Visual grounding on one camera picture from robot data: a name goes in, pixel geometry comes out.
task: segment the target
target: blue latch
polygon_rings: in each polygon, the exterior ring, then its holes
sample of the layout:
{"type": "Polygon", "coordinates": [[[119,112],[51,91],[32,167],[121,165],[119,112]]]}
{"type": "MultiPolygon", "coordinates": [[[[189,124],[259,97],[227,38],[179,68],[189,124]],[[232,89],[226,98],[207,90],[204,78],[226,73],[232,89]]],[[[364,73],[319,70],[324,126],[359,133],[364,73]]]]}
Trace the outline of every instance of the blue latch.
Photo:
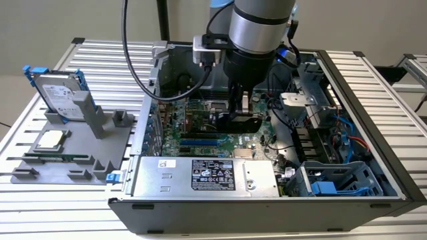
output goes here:
{"type": "Polygon", "coordinates": [[[311,184],[312,194],[322,196],[338,196],[338,197],[360,197],[370,196],[370,188],[360,187],[356,190],[336,190],[335,184],[331,181],[316,181],[311,184]]]}
{"type": "Polygon", "coordinates": [[[120,183],[120,174],[108,173],[105,177],[105,183],[119,184],[120,183]]]}
{"type": "Polygon", "coordinates": [[[21,70],[24,71],[24,75],[29,81],[32,87],[36,86],[35,79],[32,78],[32,74],[45,74],[49,69],[47,67],[36,66],[33,69],[29,65],[25,65],[21,70]]]}
{"type": "Polygon", "coordinates": [[[32,68],[31,73],[32,74],[45,74],[49,71],[47,67],[36,66],[32,68]]]}
{"type": "Polygon", "coordinates": [[[331,181],[316,181],[311,184],[314,195],[336,195],[336,188],[331,181]]]}

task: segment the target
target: aluminum extrusion table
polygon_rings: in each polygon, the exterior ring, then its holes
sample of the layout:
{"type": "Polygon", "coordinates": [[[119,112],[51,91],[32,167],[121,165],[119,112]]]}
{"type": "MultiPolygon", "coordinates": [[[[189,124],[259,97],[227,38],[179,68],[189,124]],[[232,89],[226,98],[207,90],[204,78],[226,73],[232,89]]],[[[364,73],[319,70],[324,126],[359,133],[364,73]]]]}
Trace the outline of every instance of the aluminum extrusion table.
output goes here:
{"type": "MultiPolygon", "coordinates": [[[[152,68],[152,42],[129,42],[129,53],[136,73],[144,84],[148,83],[152,68]]],[[[331,58],[344,55],[348,61],[342,62],[342,73],[350,74],[351,68],[367,67],[364,59],[358,59],[348,52],[328,52],[331,58]]],[[[129,113],[139,116],[144,102],[144,92],[140,90],[129,74],[127,62],[123,55],[123,46],[115,41],[85,40],[83,44],[71,44],[61,57],[55,70],[75,71],[77,68],[85,74],[85,80],[97,105],[104,111],[127,109],[129,113]]],[[[386,89],[378,82],[372,84],[379,92],[386,89]]],[[[400,106],[400,99],[384,98],[387,102],[376,104],[391,104],[400,106]]],[[[108,198],[105,186],[96,185],[43,185],[43,184],[11,184],[11,172],[20,164],[20,157],[29,149],[37,134],[45,124],[45,104],[36,95],[9,132],[0,142],[0,239],[354,239],[374,240],[379,236],[386,239],[427,239],[427,206],[403,214],[399,217],[382,217],[358,227],[351,232],[327,233],[260,233],[260,234],[191,234],[191,235],[143,235],[132,234],[120,222],[113,211],[109,209],[105,199],[108,198]]],[[[408,128],[404,124],[411,121],[404,110],[396,111],[408,119],[400,125],[382,125],[383,131],[394,131],[391,128],[408,128]]],[[[129,152],[133,135],[129,136],[125,154],[123,156],[121,169],[129,164],[129,152]]],[[[402,163],[408,170],[422,192],[427,196],[427,159],[415,157],[414,153],[402,152],[402,163]]],[[[108,186],[111,191],[120,191],[121,185],[108,186]]]]}

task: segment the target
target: robotic arm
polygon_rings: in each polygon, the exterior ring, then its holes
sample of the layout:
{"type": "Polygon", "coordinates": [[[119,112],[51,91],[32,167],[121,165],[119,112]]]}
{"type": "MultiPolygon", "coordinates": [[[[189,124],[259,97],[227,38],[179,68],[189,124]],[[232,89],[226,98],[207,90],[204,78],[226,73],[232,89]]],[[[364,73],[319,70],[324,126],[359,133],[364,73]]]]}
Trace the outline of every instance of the robotic arm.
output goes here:
{"type": "Polygon", "coordinates": [[[211,33],[208,25],[206,35],[194,38],[194,62],[200,66],[204,59],[215,58],[219,63],[226,51],[223,71],[228,76],[230,112],[219,116],[222,124],[262,122],[251,111],[251,95],[266,79],[275,57],[287,61],[278,48],[286,29],[291,27],[291,35],[295,33],[296,23],[290,21],[294,6],[295,0],[236,0],[228,35],[211,33]]]}
{"type": "Polygon", "coordinates": [[[207,33],[203,36],[194,37],[194,62],[204,68],[203,78],[181,95],[160,97],[143,85],[132,66],[127,39],[128,0],[123,0],[121,40],[124,58],[131,75],[145,94],[163,102],[173,102],[189,97],[207,81],[212,67],[220,63],[224,56],[223,71],[228,76],[228,112],[216,113],[218,132],[232,133],[244,130],[248,133],[255,133],[262,126],[263,118],[252,113],[251,95],[254,88],[264,81],[275,58],[279,58],[283,63],[294,68],[298,67],[300,62],[298,49],[291,42],[298,27],[298,22],[290,20],[295,1],[235,0],[234,2],[231,0],[222,8],[223,10],[235,3],[228,34],[211,33],[210,25],[214,16],[207,26],[207,33]],[[278,52],[278,49],[284,47],[282,38],[287,28],[290,28],[287,37],[296,55],[296,65],[288,62],[278,52]]]}

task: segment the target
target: sticker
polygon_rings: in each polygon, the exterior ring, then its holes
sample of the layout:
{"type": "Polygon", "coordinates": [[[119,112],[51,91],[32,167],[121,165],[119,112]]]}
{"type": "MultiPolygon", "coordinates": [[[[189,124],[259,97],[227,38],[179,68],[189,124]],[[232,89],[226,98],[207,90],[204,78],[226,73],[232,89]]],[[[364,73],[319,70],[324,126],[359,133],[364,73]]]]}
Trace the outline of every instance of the sticker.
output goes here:
{"type": "Polygon", "coordinates": [[[195,191],[235,191],[232,160],[192,160],[191,188],[195,191]]]}
{"type": "Polygon", "coordinates": [[[48,84],[43,85],[43,88],[59,115],[71,120],[83,120],[83,112],[73,103],[73,92],[71,89],[65,86],[48,84]]]}
{"type": "Polygon", "coordinates": [[[175,159],[159,160],[159,168],[160,169],[163,169],[163,168],[176,168],[176,160],[175,159]]]}

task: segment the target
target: blue cable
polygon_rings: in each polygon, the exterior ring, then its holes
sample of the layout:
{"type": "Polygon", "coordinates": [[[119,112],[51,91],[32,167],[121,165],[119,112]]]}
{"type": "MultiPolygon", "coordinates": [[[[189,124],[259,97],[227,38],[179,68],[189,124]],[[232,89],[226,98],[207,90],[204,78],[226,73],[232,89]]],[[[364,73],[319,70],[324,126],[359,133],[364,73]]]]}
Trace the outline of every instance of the blue cable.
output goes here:
{"type": "Polygon", "coordinates": [[[351,190],[340,190],[336,191],[339,196],[355,196],[355,197],[360,197],[364,195],[370,195],[370,188],[368,187],[360,187],[358,190],[351,191],[351,190]]]}
{"type": "MultiPolygon", "coordinates": [[[[339,121],[342,121],[344,124],[347,124],[350,126],[350,132],[351,132],[350,136],[352,136],[354,133],[355,133],[354,124],[340,116],[334,115],[334,118],[338,119],[339,121]]],[[[354,141],[350,139],[350,152],[348,152],[348,155],[346,157],[346,160],[344,160],[343,164],[350,163],[350,160],[352,159],[352,155],[354,155],[354,141]]]]}

